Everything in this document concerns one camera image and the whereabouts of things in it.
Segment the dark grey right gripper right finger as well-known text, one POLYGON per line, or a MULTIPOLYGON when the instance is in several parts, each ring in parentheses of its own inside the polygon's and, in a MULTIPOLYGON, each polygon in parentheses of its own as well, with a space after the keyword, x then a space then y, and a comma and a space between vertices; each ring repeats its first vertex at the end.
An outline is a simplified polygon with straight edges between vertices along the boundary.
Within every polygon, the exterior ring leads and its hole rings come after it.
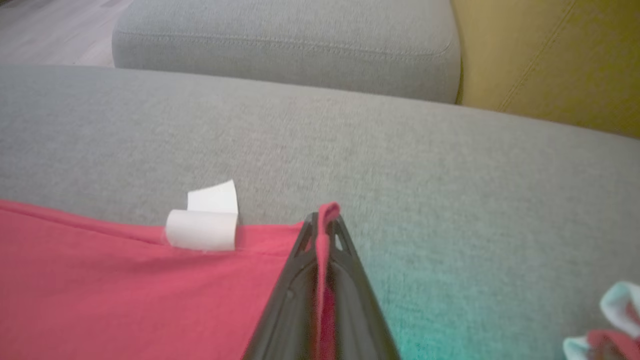
POLYGON ((327 226, 327 233, 327 282, 334 295, 334 357, 399 360, 393 335, 341 215, 327 226))

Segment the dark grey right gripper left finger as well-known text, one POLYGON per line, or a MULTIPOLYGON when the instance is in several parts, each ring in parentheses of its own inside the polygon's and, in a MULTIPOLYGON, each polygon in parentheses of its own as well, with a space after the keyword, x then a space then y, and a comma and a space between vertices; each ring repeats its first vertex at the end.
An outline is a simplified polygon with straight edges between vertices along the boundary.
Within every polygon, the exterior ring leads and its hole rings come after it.
POLYGON ((317 337, 318 214, 309 214, 253 331, 244 360, 311 360, 317 337))

